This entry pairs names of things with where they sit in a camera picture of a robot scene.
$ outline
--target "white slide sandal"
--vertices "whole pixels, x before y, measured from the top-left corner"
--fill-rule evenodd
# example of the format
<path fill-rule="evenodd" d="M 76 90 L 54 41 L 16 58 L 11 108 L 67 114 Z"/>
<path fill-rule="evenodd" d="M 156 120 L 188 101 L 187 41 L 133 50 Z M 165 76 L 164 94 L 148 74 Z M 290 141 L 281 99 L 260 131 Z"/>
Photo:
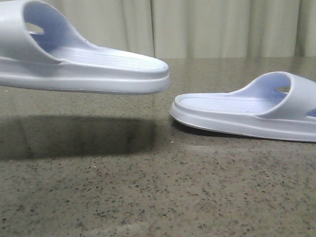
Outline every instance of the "white slide sandal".
<path fill-rule="evenodd" d="M 170 113 L 208 131 L 316 142 L 316 83 L 287 72 L 267 73 L 231 93 L 179 95 Z"/>
<path fill-rule="evenodd" d="M 27 23 L 42 32 L 29 32 Z M 168 65 L 156 58 L 99 47 L 40 0 L 0 2 L 0 85 L 113 94 L 168 88 Z"/>

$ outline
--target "speckled countertop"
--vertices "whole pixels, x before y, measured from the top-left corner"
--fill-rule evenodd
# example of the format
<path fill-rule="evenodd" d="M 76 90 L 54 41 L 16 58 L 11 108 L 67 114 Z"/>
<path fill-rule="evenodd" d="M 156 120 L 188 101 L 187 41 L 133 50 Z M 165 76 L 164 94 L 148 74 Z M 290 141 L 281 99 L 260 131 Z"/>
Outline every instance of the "speckled countertop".
<path fill-rule="evenodd" d="M 1 237 L 316 236 L 316 144 L 174 122 L 187 92 L 269 71 L 316 79 L 316 58 L 173 59 L 159 94 L 0 87 Z"/>

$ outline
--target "beige curtain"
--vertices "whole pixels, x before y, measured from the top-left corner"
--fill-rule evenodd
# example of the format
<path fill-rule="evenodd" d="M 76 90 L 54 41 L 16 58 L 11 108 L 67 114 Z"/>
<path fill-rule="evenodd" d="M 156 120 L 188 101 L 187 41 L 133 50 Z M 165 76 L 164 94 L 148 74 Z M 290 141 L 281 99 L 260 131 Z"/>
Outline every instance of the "beige curtain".
<path fill-rule="evenodd" d="M 158 58 L 316 56 L 316 0 L 44 1 L 89 41 Z"/>

